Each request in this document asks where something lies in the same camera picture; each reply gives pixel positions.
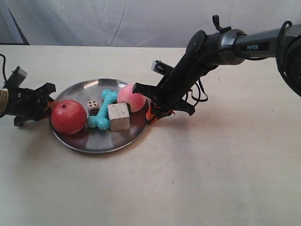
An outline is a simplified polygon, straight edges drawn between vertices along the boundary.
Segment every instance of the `white table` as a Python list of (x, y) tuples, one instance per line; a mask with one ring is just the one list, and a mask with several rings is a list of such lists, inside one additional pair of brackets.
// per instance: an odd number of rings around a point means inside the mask
[[(22, 87), (94, 78), (156, 85), (184, 49), (0, 46)], [(103, 155), (61, 144), (48, 121), (0, 120), (1, 226), (283, 226), (301, 222), (301, 102), (274, 59), (220, 66), (209, 101)]]

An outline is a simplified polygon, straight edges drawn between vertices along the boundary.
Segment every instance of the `metal plate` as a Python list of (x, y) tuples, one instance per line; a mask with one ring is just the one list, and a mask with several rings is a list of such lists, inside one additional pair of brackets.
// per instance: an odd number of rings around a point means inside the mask
[[(80, 102), (87, 111), (87, 102), (91, 99), (97, 100), (99, 105), (103, 99), (101, 92), (104, 89), (111, 91), (119, 91), (128, 83), (115, 79), (95, 79), (77, 83), (64, 90), (56, 98), (58, 101), (72, 99)], [(146, 128), (145, 115), (149, 108), (148, 102), (145, 103), (143, 109), (130, 114), (131, 128), (129, 130), (111, 132), (110, 130), (101, 131), (98, 128), (88, 128), (85, 126), (83, 130), (71, 136), (64, 136), (54, 131), (55, 136), (66, 146), (85, 153), (107, 153), (121, 149), (133, 141)]]

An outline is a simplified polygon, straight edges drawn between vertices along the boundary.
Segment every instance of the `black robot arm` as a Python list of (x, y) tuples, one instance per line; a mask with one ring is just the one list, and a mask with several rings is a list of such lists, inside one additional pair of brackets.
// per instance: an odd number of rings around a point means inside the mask
[(283, 23), (279, 29), (246, 35), (231, 27), (221, 28), (219, 17), (213, 16), (217, 33), (207, 35), (198, 31), (189, 41), (185, 54), (173, 68), (161, 61), (154, 61), (152, 70), (163, 75), (157, 86), (136, 83), (134, 93), (151, 100), (146, 115), (149, 124), (160, 118), (184, 111), (195, 112), (195, 105), (187, 102), (187, 94), (195, 84), (204, 94), (200, 78), (220, 65), (238, 65), (247, 60), (263, 60), (274, 57), (280, 74), (287, 85), (301, 96), (301, 24)]

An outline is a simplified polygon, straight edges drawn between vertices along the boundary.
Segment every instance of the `white fabric background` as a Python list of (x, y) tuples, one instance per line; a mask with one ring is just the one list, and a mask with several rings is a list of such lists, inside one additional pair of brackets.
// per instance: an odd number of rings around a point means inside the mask
[(185, 47), (202, 29), (246, 33), (301, 23), (300, 0), (7, 0), (31, 45)]

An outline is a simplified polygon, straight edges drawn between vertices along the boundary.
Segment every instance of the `die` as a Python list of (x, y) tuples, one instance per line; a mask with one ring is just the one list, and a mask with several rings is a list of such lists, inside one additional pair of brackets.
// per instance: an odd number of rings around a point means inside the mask
[(126, 103), (108, 105), (111, 132), (130, 129), (130, 114)]
[(99, 112), (99, 103), (96, 100), (90, 100), (87, 103), (89, 115), (97, 115)]

